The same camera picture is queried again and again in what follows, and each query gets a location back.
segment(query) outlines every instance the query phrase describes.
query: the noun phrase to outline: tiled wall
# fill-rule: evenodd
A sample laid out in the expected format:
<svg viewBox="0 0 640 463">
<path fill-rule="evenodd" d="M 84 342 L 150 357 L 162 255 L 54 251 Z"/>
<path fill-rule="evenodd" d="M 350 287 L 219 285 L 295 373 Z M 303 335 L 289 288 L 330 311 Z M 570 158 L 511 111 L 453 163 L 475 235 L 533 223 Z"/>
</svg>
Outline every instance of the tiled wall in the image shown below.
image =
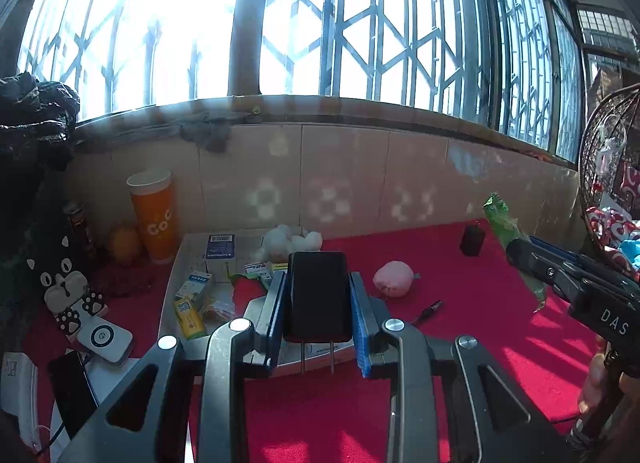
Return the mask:
<svg viewBox="0 0 640 463">
<path fill-rule="evenodd" d="M 233 126 L 224 154 L 172 138 L 79 155 L 67 191 L 104 238 L 113 224 L 134 222 L 126 178 L 154 166 L 174 173 L 183 233 L 287 223 L 327 237 L 368 234 L 481 218 L 497 191 L 528 233 L 574 248 L 581 241 L 568 237 L 575 172 L 484 145 L 363 127 Z"/>
</svg>

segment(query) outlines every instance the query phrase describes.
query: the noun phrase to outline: wicker basket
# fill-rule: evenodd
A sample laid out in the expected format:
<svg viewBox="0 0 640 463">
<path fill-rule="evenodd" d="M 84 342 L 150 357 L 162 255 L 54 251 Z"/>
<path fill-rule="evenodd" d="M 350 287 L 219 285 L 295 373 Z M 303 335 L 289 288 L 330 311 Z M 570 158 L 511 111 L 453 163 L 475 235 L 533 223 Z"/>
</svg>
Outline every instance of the wicker basket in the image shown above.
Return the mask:
<svg viewBox="0 0 640 463">
<path fill-rule="evenodd" d="M 593 111 L 587 122 L 580 154 L 578 156 L 579 197 L 583 215 L 590 207 L 599 207 L 603 192 L 623 207 L 634 219 L 640 218 L 640 198 L 633 198 L 620 190 L 625 163 L 640 168 L 640 84 L 615 91 L 604 98 Z M 608 175 L 599 180 L 602 191 L 596 189 L 596 158 L 605 145 L 605 139 L 615 138 L 619 149 L 611 157 Z M 604 255 L 604 247 L 585 219 L 591 242 L 602 255 L 602 260 L 618 271 L 625 271 L 620 265 Z"/>
</svg>

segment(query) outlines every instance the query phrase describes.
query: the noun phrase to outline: pink ball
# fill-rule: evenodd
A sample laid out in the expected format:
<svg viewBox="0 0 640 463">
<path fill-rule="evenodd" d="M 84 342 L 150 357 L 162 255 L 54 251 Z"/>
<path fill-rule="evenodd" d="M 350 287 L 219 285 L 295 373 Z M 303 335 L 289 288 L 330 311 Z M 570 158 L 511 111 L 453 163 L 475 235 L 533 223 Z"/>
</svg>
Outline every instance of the pink ball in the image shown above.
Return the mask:
<svg viewBox="0 0 640 463">
<path fill-rule="evenodd" d="M 373 284 L 387 297 L 406 295 L 414 281 L 414 272 L 402 261 L 391 261 L 373 276 Z"/>
</svg>

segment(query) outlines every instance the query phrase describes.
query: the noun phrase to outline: table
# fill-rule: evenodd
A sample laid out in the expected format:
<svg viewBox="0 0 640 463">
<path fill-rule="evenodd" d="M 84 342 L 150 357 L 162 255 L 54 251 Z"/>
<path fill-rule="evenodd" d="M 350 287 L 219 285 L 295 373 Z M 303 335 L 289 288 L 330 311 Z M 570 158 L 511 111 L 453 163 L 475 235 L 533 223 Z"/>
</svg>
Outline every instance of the table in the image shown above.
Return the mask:
<svg viewBox="0 0 640 463">
<path fill-rule="evenodd" d="M 533 313 L 535 298 L 516 269 L 508 265 L 491 233 L 478 257 L 464 257 L 459 250 L 464 226 L 454 223 L 334 239 L 322 249 L 343 251 L 350 270 L 361 273 L 374 295 L 375 271 L 391 260 L 406 262 L 420 279 L 405 297 L 387 301 L 392 316 L 410 321 L 442 299 L 443 308 L 421 331 L 446 339 L 474 335 L 549 419 L 575 414 L 578 391 L 595 348 L 593 333 L 565 315 L 566 304 L 553 296 L 542 311 Z M 133 333 L 135 357 L 141 357 L 156 340 L 170 271 L 168 267 L 145 269 L 154 271 L 151 291 L 108 302 L 106 316 Z M 41 423 L 48 423 L 52 408 L 46 363 L 69 347 L 47 314 L 45 309 L 24 343 L 24 351 L 40 369 Z M 334 376 L 324 368 L 249 381 L 245 386 L 252 463 L 385 460 L 389 385 L 384 380 L 364 380 L 355 362 L 340 364 Z M 194 399 L 192 417 L 197 416 L 197 408 Z M 194 437 L 197 431 L 192 428 L 191 432 Z M 443 436 L 441 448 L 446 461 Z"/>
</svg>

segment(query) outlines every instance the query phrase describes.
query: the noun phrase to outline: window sill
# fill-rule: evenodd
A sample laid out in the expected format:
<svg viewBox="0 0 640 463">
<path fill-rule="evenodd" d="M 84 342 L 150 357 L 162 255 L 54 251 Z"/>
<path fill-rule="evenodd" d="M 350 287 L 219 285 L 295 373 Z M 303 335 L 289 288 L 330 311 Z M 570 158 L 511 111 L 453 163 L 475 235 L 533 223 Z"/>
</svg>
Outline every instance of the window sill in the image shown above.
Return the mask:
<svg viewBox="0 0 640 463">
<path fill-rule="evenodd" d="M 535 145 L 493 129 L 424 109 L 372 100 L 297 94 L 227 96 L 190 100 L 169 106 L 148 106 L 80 122 L 76 144 L 81 152 L 109 149 L 122 142 L 145 139 L 146 132 L 173 136 L 185 123 L 219 122 L 230 125 L 259 123 L 327 123 L 423 132 L 463 139 L 534 156 L 576 170 L 576 165 Z"/>
</svg>

